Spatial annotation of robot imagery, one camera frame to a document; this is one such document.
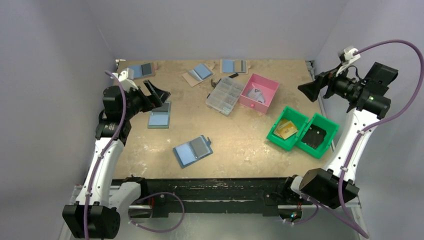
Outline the gold card from holder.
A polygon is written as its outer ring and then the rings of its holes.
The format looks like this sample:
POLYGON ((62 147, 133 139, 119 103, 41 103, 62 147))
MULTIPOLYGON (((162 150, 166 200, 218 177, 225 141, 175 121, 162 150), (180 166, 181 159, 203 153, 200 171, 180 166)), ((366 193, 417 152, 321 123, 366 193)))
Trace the gold card from holder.
POLYGON ((290 138, 292 135, 298 132, 295 124, 287 119, 283 119, 280 121, 276 128, 276 133, 284 140, 290 138))

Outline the blue card holder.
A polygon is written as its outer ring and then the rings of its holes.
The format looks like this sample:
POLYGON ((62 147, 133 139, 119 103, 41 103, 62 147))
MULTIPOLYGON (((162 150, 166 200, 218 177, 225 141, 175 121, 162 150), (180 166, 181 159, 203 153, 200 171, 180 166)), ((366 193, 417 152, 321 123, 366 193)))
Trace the blue card holder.
POLYGON ((200 135, 186 143, 180 144, 172 149, 180 167, 186 168, 199 160, 213 154, 209 137, 200 135))

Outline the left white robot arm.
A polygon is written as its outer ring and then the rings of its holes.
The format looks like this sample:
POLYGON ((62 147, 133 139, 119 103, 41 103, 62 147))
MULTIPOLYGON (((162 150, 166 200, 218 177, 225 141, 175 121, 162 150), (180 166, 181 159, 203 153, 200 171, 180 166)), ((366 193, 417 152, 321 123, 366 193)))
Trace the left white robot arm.
POLYGON ((161 107, 171 95, 149 80, 143 83, 150 95, 133 83, 124 90, 113 85, 103 91, 103 110, 99 114, 87 177, 75 201, 65 205, 62 211, 76 239, 114 239, 130 203, 142 205, 149 199, 143 177, 127 177, 116 193, 110 193, 117 162, 131 131, 131 118, 161 107))

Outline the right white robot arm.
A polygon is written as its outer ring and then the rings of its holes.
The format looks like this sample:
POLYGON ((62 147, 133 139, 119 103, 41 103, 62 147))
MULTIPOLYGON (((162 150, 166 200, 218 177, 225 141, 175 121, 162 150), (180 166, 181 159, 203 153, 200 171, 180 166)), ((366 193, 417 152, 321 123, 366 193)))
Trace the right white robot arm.
POLYGON ((358 196, 356 171, 365 146, 391 106, 385 97, 389 85, 398 77, 398 70, 375 62, 364 78, 349 78, 348 69, 336 69, 318 74, 314 81, 298 89, 312 102, 320 90, 324 98, 338 95, 349 102, 342 135, 326 165, 308 170, 304 176, 294 175, 291 184, 281 189, 280 196, 288 204, 300 195, 309 196, 331 209, 336 209, 358 196))

